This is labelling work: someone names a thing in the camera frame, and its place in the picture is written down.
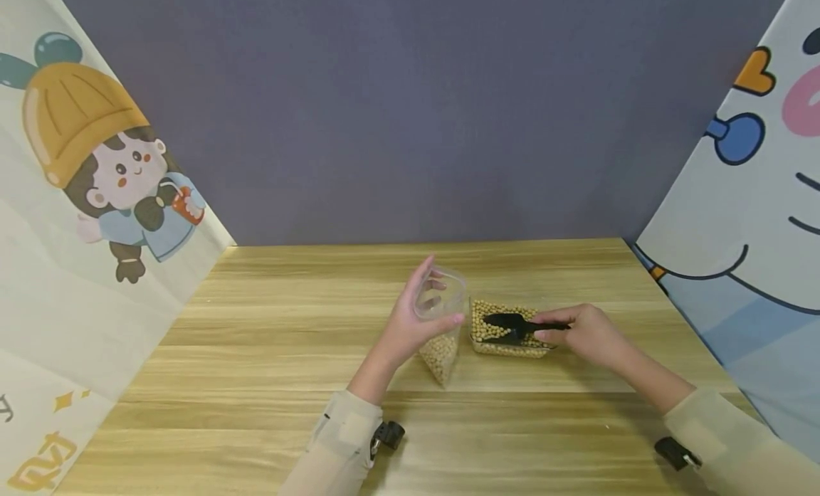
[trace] purple-gray backdrop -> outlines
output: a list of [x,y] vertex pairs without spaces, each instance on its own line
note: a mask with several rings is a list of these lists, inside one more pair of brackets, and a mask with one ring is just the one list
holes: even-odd
[[626,236],[783,0],[65,0],[241,244]]

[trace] wood grain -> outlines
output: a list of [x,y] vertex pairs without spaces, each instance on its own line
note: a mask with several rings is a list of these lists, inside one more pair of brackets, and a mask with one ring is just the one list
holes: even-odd
[[[657,360],[751,413],[620,239],[239,247],[201,284],[58,494],[275,494],[430,252],[466,276],[472,295],[595,303]],[[705,492],[653,454],[660,418],[569,352],[480,356],[462,334],[446,391],[414,359],[384,410],[408,435],[379,457],[363,495]]]

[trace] person's right hand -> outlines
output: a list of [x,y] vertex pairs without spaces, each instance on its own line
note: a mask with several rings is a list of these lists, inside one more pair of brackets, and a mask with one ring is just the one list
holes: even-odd
[[543,311],[530,321],[571,325],[571,329],[567,330],[538,330],[535,339],[554,345],[566,345],[587,361],[610,370],[614,370],[624,357],[635,350],[609,317],[592,304]]

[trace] cartoon girl illustration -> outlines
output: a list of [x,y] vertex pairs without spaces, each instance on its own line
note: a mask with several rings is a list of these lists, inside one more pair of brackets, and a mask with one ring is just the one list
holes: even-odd
[[128,92],[79,64],[82,55],[65,34],[44,34],[37,66],[0,53],[0,84],[26,91],[23,128],[48,183],[80,212],[80,237],[107,241],[115,277],[134,284],[145,275],[142,247],[171,258],[206,204]]

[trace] pink cheek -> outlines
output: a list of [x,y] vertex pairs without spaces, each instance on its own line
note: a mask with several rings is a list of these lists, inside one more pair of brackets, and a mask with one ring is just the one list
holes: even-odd
[[813,102],[817,92],[820,92],[820,65],[800,76],[783,100],[783,123],[792,133],[802,137],[820,136],[820,103]]

